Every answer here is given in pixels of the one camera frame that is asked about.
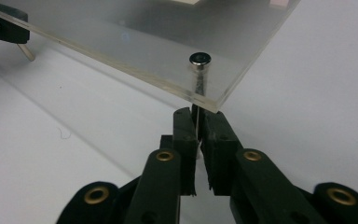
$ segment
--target metal rod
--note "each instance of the metal rod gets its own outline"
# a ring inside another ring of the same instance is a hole
[[[25,56],[28,58],[28,60],[30,62],[32,62],[34,60],[34,55],[33,53],[27,48],[27,46],[23,45],[23,44],[18,44],[17,46],[19,46],[19,48],[21,49],[21,51],[25,54]]]
[[[207,53],[198,52],[190,56],[190,63],[195,75],[195,93],[204,96],[206,92],[206,79],[211,56]],[[202,108],[194,105],[193,120],[196,127],[197,138],[200,140],[200,128],[202,126]]]

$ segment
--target white table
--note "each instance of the white table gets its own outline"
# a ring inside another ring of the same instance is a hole
[[[88,183],[129,182],[189,106],[37,35],[28,46],[33,63],[0,42],[0,223],[54,223]],[[295,185],[358,191],[358,1],[302,1],[221,111]],[[181,223],[232,223],[197,167]]]

